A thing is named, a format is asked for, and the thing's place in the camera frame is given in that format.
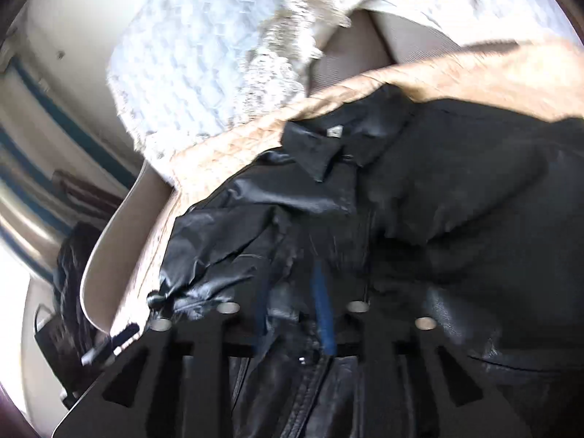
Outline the black leather jacket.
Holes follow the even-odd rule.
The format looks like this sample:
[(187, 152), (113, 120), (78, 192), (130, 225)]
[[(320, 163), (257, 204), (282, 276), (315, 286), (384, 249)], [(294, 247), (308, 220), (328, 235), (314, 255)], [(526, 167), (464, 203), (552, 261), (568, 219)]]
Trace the black leather jacket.
[(147, 298), (204, 318), (235, 301), (260, 354), (230, 361), (235, 436), (357, 437), (361, 367), (323, 354), (313, 264), (337, 310), (367, 301), (380, 326), (428, 316), (535, 437), (583, 433), (583, 123), (393, 86), (291, 120), (177, 218)]

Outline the white lace pillow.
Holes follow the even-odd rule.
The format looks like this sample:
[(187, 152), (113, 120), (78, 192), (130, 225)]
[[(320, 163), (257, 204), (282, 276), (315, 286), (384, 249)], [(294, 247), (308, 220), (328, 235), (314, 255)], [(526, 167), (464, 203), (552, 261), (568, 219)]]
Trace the white lace pillow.
[(107, 82), (136, 150), (167, 182), (181, 150), (308, 91), (310, 64), (366, 0), (149, 0)]

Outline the grey upholstered headboard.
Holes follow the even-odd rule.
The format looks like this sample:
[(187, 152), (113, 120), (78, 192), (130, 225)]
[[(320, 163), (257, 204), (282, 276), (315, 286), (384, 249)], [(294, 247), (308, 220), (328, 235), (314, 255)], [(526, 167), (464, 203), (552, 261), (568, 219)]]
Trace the grey upholstered headboard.
[(351, 25), (338, 28), (309, 71), (309, 92), (316, 93), (363, 72), (411, 64), (461, 50), (438, 30), (381, 12), (358, 10)]

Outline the beige quilted bedspread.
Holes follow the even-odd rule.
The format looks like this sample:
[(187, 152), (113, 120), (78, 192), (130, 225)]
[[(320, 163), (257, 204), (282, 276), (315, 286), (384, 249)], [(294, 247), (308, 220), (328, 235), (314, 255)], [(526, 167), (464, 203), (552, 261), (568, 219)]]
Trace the beige quilted bedspread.
[(583, 50), (566, 42), (529, 43), (505, 53), (454, 53), (369, 71), (177, 152), (169, 163), (171, 196), (146, 240), (110, 332), (129, 322), (145, 324), (146, 295), (158, 284), (177, 216), (207, 198), (260, 152), (277, 146), (287, 121), (327, 114), (383, 84), (399, 87), (416, 102), (452, 98), (555, 122), (583, 114)]

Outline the white embossed pillow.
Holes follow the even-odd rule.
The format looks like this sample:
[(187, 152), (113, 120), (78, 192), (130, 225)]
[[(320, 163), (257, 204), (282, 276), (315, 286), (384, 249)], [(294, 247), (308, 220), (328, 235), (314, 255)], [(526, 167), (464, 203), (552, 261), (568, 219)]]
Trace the white embossed pillow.
[(556, 0), (367, 0), (364, 7), (433, 28), (459, 46), (555, 39), (581, 43)]

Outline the beige bed frame edge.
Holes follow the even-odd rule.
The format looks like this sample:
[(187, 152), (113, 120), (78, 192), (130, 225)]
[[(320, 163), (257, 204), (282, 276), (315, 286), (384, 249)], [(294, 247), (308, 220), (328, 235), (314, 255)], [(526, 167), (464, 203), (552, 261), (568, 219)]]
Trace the beige bed frame edge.
[(149, 162), (100, 234), (80, 285), (81, 307), (98, 330), (108, 333), (151, 230), (172, 193)]

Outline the brown wooden object by wall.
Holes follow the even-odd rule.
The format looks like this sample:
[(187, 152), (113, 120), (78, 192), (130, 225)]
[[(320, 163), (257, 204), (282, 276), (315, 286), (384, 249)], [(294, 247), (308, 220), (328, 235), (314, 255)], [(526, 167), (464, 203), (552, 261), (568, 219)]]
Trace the brown wooden object by wall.
[(53, 172), (51, 184), (60, 200), (81, 222), (91, 223), (99, 230), (104, 230), (123, 202), (119, 196), (64, 170)]

